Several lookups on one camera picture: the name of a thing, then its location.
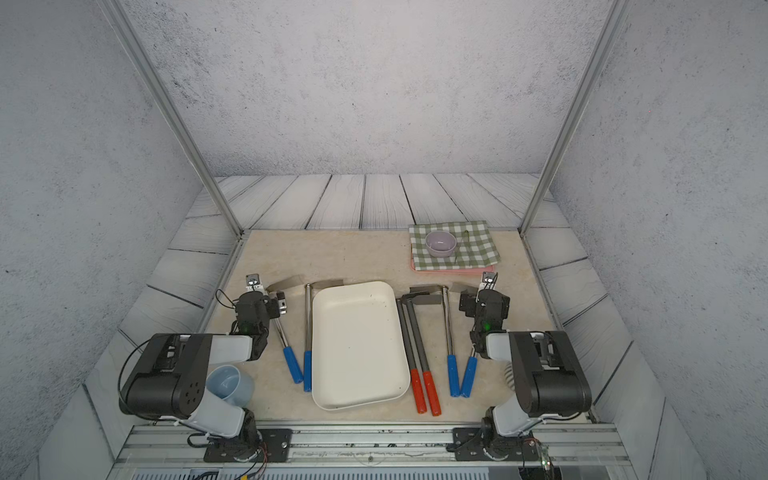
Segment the white rectangular storage tray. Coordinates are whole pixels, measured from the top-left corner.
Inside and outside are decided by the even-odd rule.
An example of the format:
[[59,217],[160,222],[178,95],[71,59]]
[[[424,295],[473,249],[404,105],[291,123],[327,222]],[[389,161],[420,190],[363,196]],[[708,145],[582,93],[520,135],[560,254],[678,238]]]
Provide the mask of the white rectangular storage tray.
[[313,299],[312,398],[340,411],[402,397],[410,370],[393,288],[371,281]]

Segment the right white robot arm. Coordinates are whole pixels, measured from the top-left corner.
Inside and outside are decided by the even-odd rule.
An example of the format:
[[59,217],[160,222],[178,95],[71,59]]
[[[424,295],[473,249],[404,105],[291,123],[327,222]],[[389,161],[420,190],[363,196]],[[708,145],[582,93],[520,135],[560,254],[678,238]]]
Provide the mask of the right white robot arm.
[[568,335],[562,330],[503,328],[511,299],[494,290],[465,290],[459,310],[473,320],[473,356],[507,364],[514,396],[484,419],[492,437],[520,437],[544,421],[569,421],[590,410],[592,392]]

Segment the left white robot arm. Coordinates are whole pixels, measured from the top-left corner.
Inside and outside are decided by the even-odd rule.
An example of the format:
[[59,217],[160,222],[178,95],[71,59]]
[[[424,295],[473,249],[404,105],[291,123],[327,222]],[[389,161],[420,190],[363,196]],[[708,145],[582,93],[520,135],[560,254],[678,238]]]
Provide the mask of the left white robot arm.
[[212,392],[209,370],[260,359],[271,322],[286,311],[284,293],[252,290],[235,303],[232,333],[153,335],[127,378],[118,380],[121,412],[148,421],[175,420],[227,440],[245,435],[251,412]]

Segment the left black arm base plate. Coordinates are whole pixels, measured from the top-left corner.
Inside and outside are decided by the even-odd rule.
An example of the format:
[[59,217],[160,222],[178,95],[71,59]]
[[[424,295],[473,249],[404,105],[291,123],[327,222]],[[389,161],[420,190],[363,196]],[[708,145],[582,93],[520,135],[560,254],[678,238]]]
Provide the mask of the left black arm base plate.
[[258,429],[248,438],[209,439],[205,463],[285,463],[291,447],[293,430],[289,428]]

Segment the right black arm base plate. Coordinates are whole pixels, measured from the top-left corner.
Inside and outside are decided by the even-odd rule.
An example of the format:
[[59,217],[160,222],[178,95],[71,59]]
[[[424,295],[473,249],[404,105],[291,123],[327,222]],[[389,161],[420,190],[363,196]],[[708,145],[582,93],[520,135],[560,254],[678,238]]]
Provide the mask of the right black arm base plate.
[[540,459],[533,437],[503,437],[482,428],[459,427],[452,430],[446,451],[457,461],[497,461],[533,463]]

